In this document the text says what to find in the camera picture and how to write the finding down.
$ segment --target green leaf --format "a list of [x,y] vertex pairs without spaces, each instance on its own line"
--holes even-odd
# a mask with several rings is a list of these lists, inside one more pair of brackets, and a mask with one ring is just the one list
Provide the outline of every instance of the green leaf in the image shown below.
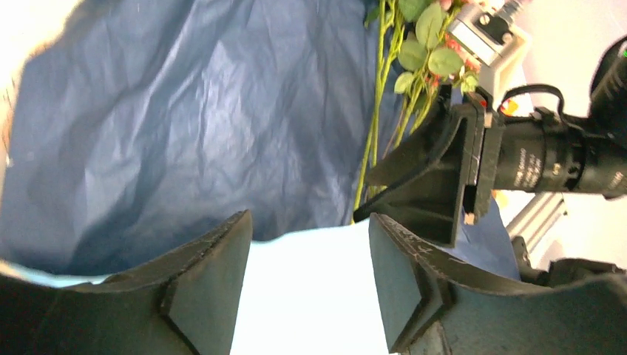
[[426,103],[427,103],[427,94],[423,92],[422,94],[420,94],[420,96],[416,100],[416,105],[413,107],[412,113],[414,114],[418,113],[420,110],[424,108],[424,105]]
[[477,85],[479,85],[477,74],[475,72],[467,72],[463,77],[460,87],[462,92],[473,92],[477,88]]
[[428,4],[429,0],[399,0],[399,8],[407,22],[414,22]]
[[416,38],[427,49],[432,50],[438,45],[438,34],[442,29],[446,13],[442,10],[440,2],[436,1],[422,12],[416,22]]
[[447,77],[458,72],[464,65],[459,54],[450,48],[438,48],[429,56],[427,66],[429,71],[441,77]]
[[411,88],[412,83],[413,74],[411,72],[404,72],[396,79],[396,83],[394,83],[394,92],[397,94],[406,93],[409,88]]
[[379,9],[379,6],[376,5],[375,8],[373,8],[367,15],[366,15],[366,19],[364,20],[364,26],[366,28],[368,28],[368,26],[370,26],[370,24],[379,18],[379,15],[381,14],[381,9]]
[[399,51],[399,63],[411,72],[414,72],[424,64],[427,60],[427,49],[424,45],[417,41],[407,39],[401,44],[401,50]]

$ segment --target blue cloth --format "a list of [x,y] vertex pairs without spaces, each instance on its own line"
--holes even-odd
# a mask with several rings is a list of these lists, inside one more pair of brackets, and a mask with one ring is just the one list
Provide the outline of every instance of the blue cloth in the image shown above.
[[[24,69],[0,258],[112,274],[243,209],[256,240],[347,223],[373,106],[365,13],[362,0],[86,0]],[[397,103],[386,94],[382,141]],[[501,260],[462,234],[461,253]]]
[[[317,250],[315,255],[320,260],[327,260],[327,254],[344,254],[345,262],[347,264],[351,264],[355,262],[355,258],[362,257],[360,254],[361,252],[356,250],[363,248],[364,246],[358,247],[358,245],[363,243],[367,245],[367,223],[368,220],[357,223],[354,226],[312,229],[309,231],[289,233],[281,238],[275,239],[272,243],[253,242],[250,251],[250,258],[252,260],[261,259],[267,263],[275,263],[277,259],[292,258],[293,255],[301,255],[302,250],[307,249],[312,252],[313,250]],[[349,240],[350,242],[340,243],[334,241],[335,237],[329,240],[328,235],[330,234],[337,235],[337,239],[340,241]],[[503,221],[498,211],[498,205],[494,200],[492,200],[488,214],[481,218],[475,226],[466,226],[461,223],[455,248],[442,249],[471,265],[482,268],[485,271],[489,271],[493,274],[507,277],[512,280],[520,279],[512,244],[509,241],[507,230],[503,227]],[[306,264],[307,263],[303,263],[300,260],[295,263],[286,263],[286,265],[288,265],[286,268],[293,269],[294,272],[297,272],[299,268],[307,267]],[[251,268],[265,268],[265,266],[261,265],[251,265],[255,265],[255,263],[248,263],[247,270]],[[85,282],[99,283],[108,276],[57,276],[20,265],[13,264],[12,267],[26,280],[39,285],[51,287],[65,287]],[[364,272],[366,272],[369,268],[372,268],[372,264],[369,264],[369,266],[365,268]],[[279,282],[281,276],[280,274],[277,274],[278,271],[278,269],[275,269],[273,275],[264,278]],[[257,271],[247,271],[247,275],[256,272]],[[316,278],[323,281],[328,277]],[[324,282],[321,282],[318,285],[320,288],[328,288],[330,286],[331,284],[325,284]]]

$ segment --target flower stem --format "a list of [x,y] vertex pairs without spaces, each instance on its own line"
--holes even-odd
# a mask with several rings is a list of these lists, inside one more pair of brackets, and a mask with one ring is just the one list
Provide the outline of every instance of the flower stem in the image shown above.
[[379,155],[379,111],[381,111],[381,102],[383,99],[383,94],[385,91],[385,84],[387,83],[387,77],[390,75],[390,69],[392,67],[392,63],[396,60],[398,56],[401,45],[403,43],[403,35],[405,32],[405,24],[400,9],[395,8],[395,2],[393,1],[390,4],[390,11],[394,13],[393,26],[394,32],[392,34],[392,40],[390,41],[390,49],[387,52],[387,58],[382,58],[383,66],[381,72],[379,73],[379,91],[376,90],[375,97],[375,112],[373,114],[373,119],[376,119],[376,124],[374,125],[375,132],[373,132],[373,144],[372,144],[372,161],[370,164],[372,166],[376,165],[377,158]]
[[435,99],[435,95],[427,90],[428,94],[427,94],[427,102],[424,103],[424,107],[422,108],[422,110],[420,111],[420,114],[418,116],[416,116],[416,120],[413,123],[411,132],[414,132],[418,129],[418,127],[420,127],[420,125],[422,124],[422,121],[424,121],[424,119],[427,117],[427,114],[429,113],[429,110],[431,110],[431,105],[434,102]]
[[422,94],[422,90],[424,89],[424,78],[427,75],[427,62],[424,62],[422,68],[417,70],[414,73],[414,76],[418,79],[414,81],[414,86],[412,92],[410,93],[410,102],[407,105],[407,109],[405,110],[405,115],[401,122],[401,128],[396,133],[396,140],[394,141],[394,148],[397,148],[405,135],[405,130],[407,130],[407,125],[410,122],[411,115],[413,114],[413,110],[416,108],[416,103],[418,102],[418,98],[420,98],[420,94]]
[[374,98],[374,111],[373,111],[373,119],[370,122],[370,129],[368,130],[368,137],[366,138],[366,147],[364,149],[364,156],[362,158],[362,166],[359,171],[359,179],[357,181],[357,191],[355,196],[355,203],[353,205],[353,210],[357,210],[359,208],[359,204],[362,200],[362,194],[364,191],[364,182],[366,176],[366,169],[368,168],[368,158],[370,157],[371,147],[373,145],[373,136],[379,135],[378,127],[379,127],[379,110],[381,109],[381,100],[383,99],[383,87],[385,85],[384,80],[382,79],[383,74],[383,65],[384,65],[384,47],[385,47],[385,33],[387,29],[390,27],[390,24],[387,23],[385,7],[386,0],[379,0],[379,48],[377,52],[376,59],[376,77],[375,77],[375,98]]
[[[399,130],[401,129],[401,123],[403,121],[403,118],[405,117],[405,112],[407,111],[408,105],[409,102],[407,101],[407,96],[405,96],[403,97],[403,108],[401,109],[401,113],[399,114],[399,120],[396,122],[396,127],[394,128],[394,135],[397,135],[399,133]],[[383,158],[385,158],[387,156],[387,153],[390,152],[390,148],[392,148],[392,142],[394,142],[394,136],[392,136],[387,142],[387,146],[385,147],[385,151],[383,152]]]

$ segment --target camera lens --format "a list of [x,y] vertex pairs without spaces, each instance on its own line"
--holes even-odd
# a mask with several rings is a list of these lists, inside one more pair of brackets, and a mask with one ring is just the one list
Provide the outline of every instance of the camera lens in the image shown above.
[[600,133],[627,148],[627,56],[616,58],[592,92],[590,120]]
[[627,193],[627,151],[563,124],[511,121],[498,159],[495,189],[525,192]]

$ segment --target black mount bracket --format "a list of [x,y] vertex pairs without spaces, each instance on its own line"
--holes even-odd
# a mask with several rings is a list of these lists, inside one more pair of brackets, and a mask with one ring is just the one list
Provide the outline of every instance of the black mount bracket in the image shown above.
[[488,212],[504,121],[492,113],[487,120],[482,102],[490,97],[481,90],[453,107],[450,88],[442,92],[423,126],[370,170],[366,183],[386,188],[355,211],[355,221],[385,214],[422,238],[453,246],[462,213],[474,224]]

